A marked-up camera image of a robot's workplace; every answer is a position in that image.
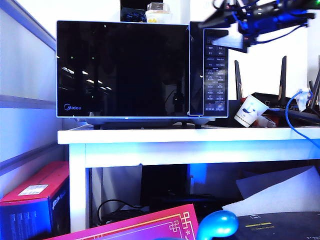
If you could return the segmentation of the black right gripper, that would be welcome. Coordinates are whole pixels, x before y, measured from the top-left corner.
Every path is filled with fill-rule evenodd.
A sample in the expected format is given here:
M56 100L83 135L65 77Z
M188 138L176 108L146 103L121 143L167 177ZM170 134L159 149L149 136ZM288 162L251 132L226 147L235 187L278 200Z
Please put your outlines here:
M258 40L261 31L257 23L260 15L264 14L265 4L258 0L228 0L226 9L216 11L198 24L199 28L229 28L237 23L236 31L218 39L218 45L241 53L248 52L248 45L262 44Z

